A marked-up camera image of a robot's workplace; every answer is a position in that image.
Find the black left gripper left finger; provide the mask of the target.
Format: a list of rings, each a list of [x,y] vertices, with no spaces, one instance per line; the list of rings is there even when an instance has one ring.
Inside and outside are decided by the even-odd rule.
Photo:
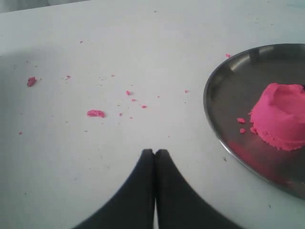
[[[152,229],[155,208],[155,155],[140,158],[121,188],[76,229]]]

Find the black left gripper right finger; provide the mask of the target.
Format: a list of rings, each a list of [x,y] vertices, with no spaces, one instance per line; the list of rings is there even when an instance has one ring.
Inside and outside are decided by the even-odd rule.
[[[169,152],[155,154],[156,204],[160,229],[237,229],[187,183]]]

